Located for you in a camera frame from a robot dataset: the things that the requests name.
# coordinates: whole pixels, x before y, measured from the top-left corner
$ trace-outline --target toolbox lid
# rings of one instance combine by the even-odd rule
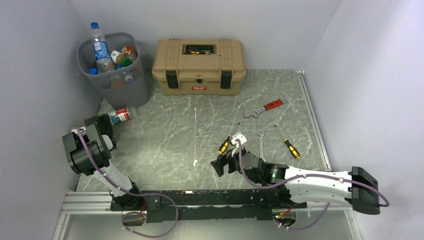
[[[160,40],[152,73],[156,80],[166,81],[167,71],[176,71],[178,81],[192,81],[198,75],[205,81],[219,81],[222,72],[231,72],[233,82],[241,81],[246,75],[242,43],[231,39]]]

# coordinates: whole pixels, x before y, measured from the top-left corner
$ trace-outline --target red wrench handle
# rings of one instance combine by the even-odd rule
[[[265,106],[263,106],[263,107],[264,107],[266,110],[270,110],[270,109],[276,108],[276,107],[281,106],[281,105],[283,105],[283,102],[282,102],[280,99],[277,99],[277,100],[275,100],[275,101],[272,101],[272,102],[270,102],[270,103],[266,104],[266,105],[265,105]]]

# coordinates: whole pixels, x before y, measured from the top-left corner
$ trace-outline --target blue bottle label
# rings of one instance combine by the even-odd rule
[[[95,59],[110,58],[108,45],[105,41],[96,41],[93,43]]]

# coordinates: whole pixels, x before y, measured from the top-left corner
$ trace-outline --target wrench head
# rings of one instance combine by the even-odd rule
[[[246,118],[248,118],[248,117],[252,116],[252,111],[250,111],[249,109],[244,110],[244,116],[245,116]]]

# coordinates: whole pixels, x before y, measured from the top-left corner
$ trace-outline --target blue bottle cap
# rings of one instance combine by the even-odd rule
[[[98,28],[99,28],[99,24],[97,22],[91,23],[91,29],[98,29]]]
[[[90,68],[90,70],[88,71],[88,73],[91,74],[91,75],[99,74],[99,72],[97,71],[97,69],[95,69],[94,67],[93,68]]]

